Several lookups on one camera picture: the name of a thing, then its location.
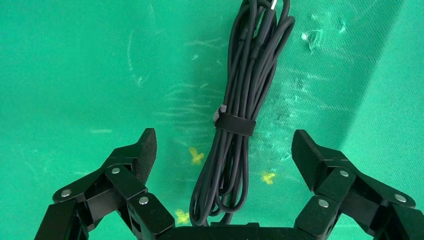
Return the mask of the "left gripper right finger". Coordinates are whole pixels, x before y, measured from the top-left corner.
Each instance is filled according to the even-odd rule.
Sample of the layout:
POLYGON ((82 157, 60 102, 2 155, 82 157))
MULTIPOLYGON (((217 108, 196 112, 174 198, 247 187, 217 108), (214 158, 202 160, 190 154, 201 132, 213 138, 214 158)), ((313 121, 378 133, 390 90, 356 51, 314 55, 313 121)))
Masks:
POLYGON ((291 156, 313 197, 294 226, 326 240, 341 215, 375 240, 421 240, 424 215, 407 194, 358 170, 335 149, 318 145, 302 129, 294 132, 291 156))

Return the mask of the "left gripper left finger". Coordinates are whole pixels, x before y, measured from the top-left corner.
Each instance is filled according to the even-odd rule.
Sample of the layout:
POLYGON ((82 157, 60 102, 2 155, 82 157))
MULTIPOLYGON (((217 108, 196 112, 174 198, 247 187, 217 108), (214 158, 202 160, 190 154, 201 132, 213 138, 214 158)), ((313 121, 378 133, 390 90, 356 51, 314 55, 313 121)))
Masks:
POLYGON ((95 171, 60 188, 35 235, 37 240, 87 240, 116 212, 138 240, 158 240, 175 219, 146 187, 157 155, 153 128, 136 143, 114 149, 95 171))

